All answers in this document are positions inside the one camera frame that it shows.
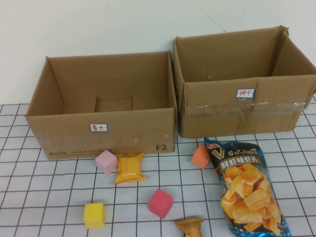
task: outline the white wall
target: white wall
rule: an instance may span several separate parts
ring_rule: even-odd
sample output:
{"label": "white wall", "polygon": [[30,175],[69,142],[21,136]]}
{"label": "white wall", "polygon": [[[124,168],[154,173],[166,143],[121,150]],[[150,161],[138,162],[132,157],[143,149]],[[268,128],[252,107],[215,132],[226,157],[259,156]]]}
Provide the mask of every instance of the white wall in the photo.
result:
{"label": "white wall", "polygon": [[0,0],[0,104],[27,103],[45,56],[163,51],[176,36],[284,25],[316,64],[316,0]]}

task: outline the foam block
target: foam block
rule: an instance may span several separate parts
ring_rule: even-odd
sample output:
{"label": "foam block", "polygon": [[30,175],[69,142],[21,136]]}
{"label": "foam block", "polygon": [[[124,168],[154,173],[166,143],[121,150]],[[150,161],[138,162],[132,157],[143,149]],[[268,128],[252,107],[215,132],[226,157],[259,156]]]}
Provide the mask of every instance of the foam block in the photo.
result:
{"label": "foam block", "polygon": [[102,228],[105,226],[105,214],[103,203],[86,204],[83,222],[88,229]]}
{"label": "foam block", "polygon": [[148,209],[155,215],[164,219],[173,206],[173,198],[171,195],[158,189],[149,200]]}
{"label": "foam block", "polygon": [[209,155],[207,153],[207,149],[204,144],[199,145],[196,152],[194,152],[191,163],[195,164],[201,169],[204,169],[207,164],[210,162]]}
{"label": "foam block", "polygon": [[108,176],[118,167],[117,157],[107,150],[95,159],[95,163]]}

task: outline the shrimp chips package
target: shrimp chips package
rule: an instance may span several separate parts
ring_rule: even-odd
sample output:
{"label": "shrimp chips package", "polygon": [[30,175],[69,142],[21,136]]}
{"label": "shrimp chips package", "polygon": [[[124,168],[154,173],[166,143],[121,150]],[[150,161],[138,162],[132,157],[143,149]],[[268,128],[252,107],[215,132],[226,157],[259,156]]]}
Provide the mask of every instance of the shrimp chips package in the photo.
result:
{"label": "shrimp chips package", "polygon": [[273,198],[266,161],[258,145],[221,144],[204,138],[207,152],[224,188],[221,205],[237,237],[291,237]]}

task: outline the white label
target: white label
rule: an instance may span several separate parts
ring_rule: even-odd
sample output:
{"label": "white label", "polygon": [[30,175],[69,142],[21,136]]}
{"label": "white label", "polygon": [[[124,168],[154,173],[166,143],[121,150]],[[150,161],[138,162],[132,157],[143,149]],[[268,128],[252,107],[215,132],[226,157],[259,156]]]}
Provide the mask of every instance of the white label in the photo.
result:
{"label": "white label", "polygon": [[108,125],[106,123],[92,123],[90,124],[91,132],[107,132]]}
{"label": "white label", "polygon": [[236,94],[237,99],[251,99],[255,95],[255,89],[253,88],[244,88],[239,89]]}

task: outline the small snack packet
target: small snack packet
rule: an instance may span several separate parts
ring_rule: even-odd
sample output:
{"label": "small snack packet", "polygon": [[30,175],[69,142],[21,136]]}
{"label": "small snack packet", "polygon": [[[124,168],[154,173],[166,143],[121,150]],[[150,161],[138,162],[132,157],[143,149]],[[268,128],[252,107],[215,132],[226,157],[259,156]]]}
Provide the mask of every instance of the small snack packet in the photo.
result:
{"label": "small snack packet", "polygon": [[204,138],[207,152],[224,188],[221,205],[237,237],[291,237],[273,198],[269,173],[258,145]]}
{"label": "small snack packet", "polygon": [[201,223],[203,218],[191,218],[180,221],[175,221],[174,223],[178,229],[185,234],[185,237],[202,237]]}
{"label": "small snack packet", "polygon": [[140,170],[140,164],[144,153],[116,155],[118,158],[117,178],[114,184],[122,184],[128,182],[145,181]]}

